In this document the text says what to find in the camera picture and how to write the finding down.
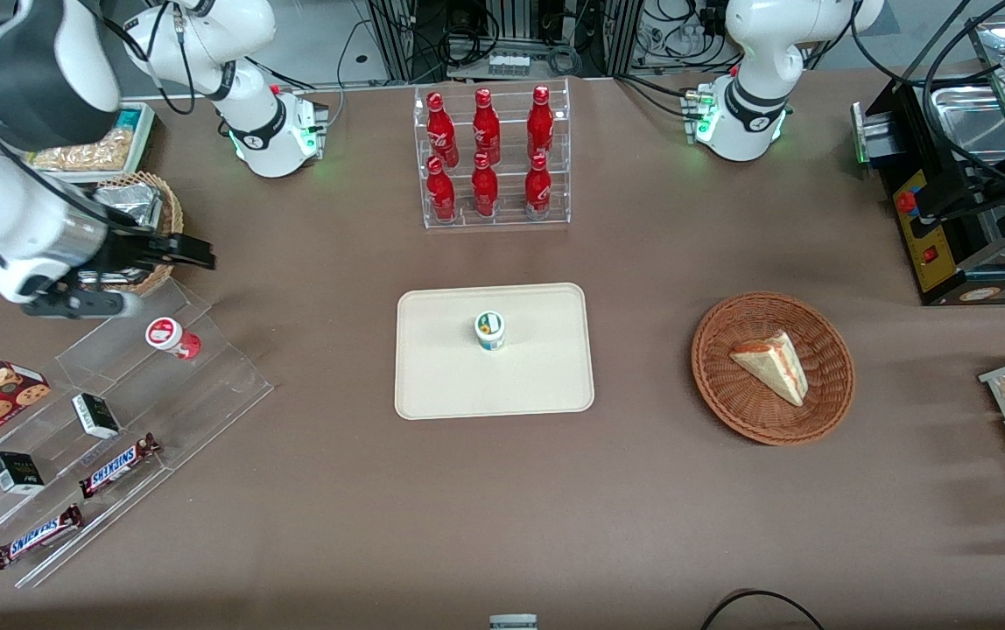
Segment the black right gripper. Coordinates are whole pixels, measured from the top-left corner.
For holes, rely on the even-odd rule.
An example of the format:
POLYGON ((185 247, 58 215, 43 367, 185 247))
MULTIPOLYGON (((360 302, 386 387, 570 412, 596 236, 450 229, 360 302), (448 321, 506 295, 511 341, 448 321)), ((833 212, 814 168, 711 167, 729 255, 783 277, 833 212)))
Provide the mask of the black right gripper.
POLYGON ((86 262, 74 268, 74 286, 130 286, 171 274, 173 266, 217 267, 212 244, 190 235, 108 232, 86 262))

